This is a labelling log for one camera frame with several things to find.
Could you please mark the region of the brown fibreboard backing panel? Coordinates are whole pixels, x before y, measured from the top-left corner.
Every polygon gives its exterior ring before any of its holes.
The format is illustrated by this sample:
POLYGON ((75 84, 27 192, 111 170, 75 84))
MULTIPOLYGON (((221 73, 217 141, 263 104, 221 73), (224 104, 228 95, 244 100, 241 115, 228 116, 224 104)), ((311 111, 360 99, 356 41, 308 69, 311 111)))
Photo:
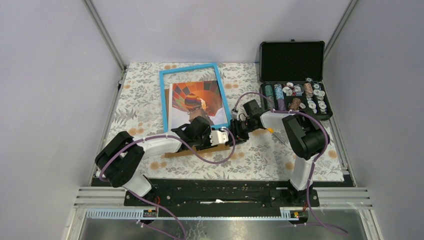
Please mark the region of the brown fibreboard backing panel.
MULTIPOLYGON (((171 90, 173 89, 173 84, 170 83, 168 85, 168 88, 164 90, 164 94, 165 94, 165 106, 166 106, 166 123, 168 126, 168 130, 171 129, 172 127, 172 112, 171 112, 171 107, 170 105, 172 104, 172 93, 171 90)), ((206 148, 206 149, 202 149, 202 150, 198 150, 196 147, 193 148, 194 151, 196 153, 198 153, 199 155, 202 154, 209 154, 212 152, 220 152, 220 151, 226 151, 226 150, 230 150, 230 147, 224 144, 219 144, 219 145, 215 145, 213 147, 210 148, 206 148)), ((163 155, 164 158, 170 159, 170 158, 176 158, 176 157, 182 157, 182 156, 190 156, 193 155, 194 153, 190 150, 184 150, 181 152, 175 152, 175 153, 165 153, 163 155)))

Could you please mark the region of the yellow handled screwdriver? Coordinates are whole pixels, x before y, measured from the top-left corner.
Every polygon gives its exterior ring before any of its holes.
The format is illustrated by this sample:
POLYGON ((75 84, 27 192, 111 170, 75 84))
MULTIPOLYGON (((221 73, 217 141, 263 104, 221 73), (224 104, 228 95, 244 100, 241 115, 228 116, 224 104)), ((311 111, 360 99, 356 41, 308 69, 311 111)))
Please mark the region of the yellow handled screwdriver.
POLYGON ((284 146, 287 146, 286 142, 283 140, 283 138, 274 131, 274 129, 272 128, 267 128, 267 130, 274 136, 276 137, 284 146))

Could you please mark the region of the hot air balloon photo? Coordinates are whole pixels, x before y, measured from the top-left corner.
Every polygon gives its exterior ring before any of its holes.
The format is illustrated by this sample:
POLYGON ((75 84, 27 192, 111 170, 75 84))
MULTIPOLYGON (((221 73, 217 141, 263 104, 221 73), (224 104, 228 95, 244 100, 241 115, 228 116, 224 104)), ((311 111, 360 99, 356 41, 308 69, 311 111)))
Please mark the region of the hot air balloon photo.
POLYGON ((206 119, 211 127, 228 127, 228 105, 217 80, 170 83, 166 93, 167 129, 206 119))

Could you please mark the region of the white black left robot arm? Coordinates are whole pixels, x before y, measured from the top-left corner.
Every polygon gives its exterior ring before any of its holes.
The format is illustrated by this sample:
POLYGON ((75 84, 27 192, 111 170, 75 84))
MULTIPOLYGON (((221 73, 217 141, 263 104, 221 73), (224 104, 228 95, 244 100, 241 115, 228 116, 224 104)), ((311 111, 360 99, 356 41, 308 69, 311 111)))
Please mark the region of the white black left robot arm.
POLYGON ((133 192, 142 205, 148 206, 154 202, 155 192, 150 181, 137 172, 140 162, 153 156, 209 147, 211 130, 209 122, 198 116, 166 133, 138 140, 127 131, 121 131, 94 160, 100 170, 99 179, 114 188, 123 187, 133 192))

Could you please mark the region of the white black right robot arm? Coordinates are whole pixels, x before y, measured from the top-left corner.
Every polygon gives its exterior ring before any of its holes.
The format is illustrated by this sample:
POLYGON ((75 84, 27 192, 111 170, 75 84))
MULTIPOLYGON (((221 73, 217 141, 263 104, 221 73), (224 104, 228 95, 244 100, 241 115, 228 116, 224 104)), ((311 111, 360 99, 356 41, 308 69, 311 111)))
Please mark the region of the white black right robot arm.
POLYGON ((325 152, 330 137, 309 107, 301 110, 266 110, 256 100, 243 105, 247 116, 233 117, 230 131, 237 144, 246 142, 249 133, 258 129, 284 130, 291 149, 296 155, 293 173, 289 179, 292 189, 287 191, 287 201, 293 206, 301 205, 306 199, 306 190, 313 185, 313 172, 318 158, 325 152))

